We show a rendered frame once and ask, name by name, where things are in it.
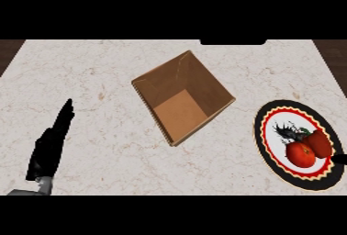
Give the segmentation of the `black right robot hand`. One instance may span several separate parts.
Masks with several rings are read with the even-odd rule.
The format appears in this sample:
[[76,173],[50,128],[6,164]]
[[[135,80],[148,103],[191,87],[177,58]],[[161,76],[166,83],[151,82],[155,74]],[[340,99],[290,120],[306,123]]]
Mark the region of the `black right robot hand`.
[[347,154],[338,154],[331,157],[334,163],[346,164],[347,165]]

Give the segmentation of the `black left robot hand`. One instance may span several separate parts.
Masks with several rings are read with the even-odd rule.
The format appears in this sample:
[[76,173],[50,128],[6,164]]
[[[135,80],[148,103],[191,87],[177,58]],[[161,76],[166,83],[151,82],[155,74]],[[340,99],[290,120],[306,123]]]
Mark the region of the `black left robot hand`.
[[73,99],[68,99],[58,113],[58,118],[52,128],[47,128],[36,141],[31,154],[27,181],[36,181],[40,177],[55,177],[62,154],[65,137],[74,119]]

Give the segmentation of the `black and red patterned plate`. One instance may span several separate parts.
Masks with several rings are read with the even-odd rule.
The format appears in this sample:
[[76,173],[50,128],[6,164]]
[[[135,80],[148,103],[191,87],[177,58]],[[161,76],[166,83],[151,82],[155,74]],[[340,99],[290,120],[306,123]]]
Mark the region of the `black and red patterned plate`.
[[338,183],[344,166],[334,164],[331,158],[316,159],[315,164],[301,168],[287,157],[287,145],[293,139],[279,135],[279,131],[313,133],[319,130],[329,139],[332,153],[343,154],[344,149],[337,132],[322,115],[304,104],[291,100],[273,100],[257,111],[254,120],[254,139],[259,154],[276,175],[304,190],[322,191]]

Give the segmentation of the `brown cardboard box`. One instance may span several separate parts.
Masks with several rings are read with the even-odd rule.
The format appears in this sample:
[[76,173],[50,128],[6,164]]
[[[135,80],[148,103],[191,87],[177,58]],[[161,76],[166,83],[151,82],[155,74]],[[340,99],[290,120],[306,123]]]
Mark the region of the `brown cardboard box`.
[[138,77],[132,85],[171,146],[236,100],[191,50]]

